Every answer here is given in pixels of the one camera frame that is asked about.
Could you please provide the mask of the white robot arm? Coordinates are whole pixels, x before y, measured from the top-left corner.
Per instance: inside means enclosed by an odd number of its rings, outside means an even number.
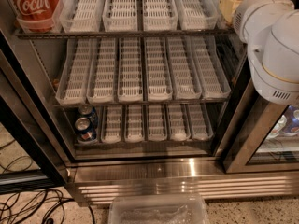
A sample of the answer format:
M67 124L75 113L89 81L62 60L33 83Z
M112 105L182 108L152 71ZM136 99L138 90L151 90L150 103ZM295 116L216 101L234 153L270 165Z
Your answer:
M267 101L299 105L299 10L291 0L219 0L222 16L247 45L255 90Z

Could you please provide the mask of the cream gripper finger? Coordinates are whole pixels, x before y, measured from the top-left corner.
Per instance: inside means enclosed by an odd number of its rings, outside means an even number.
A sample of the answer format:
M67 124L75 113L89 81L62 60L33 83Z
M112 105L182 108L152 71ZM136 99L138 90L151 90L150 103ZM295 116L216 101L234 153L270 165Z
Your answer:
M243 0L219 0L219 10L227 23L233 23L236 9Z

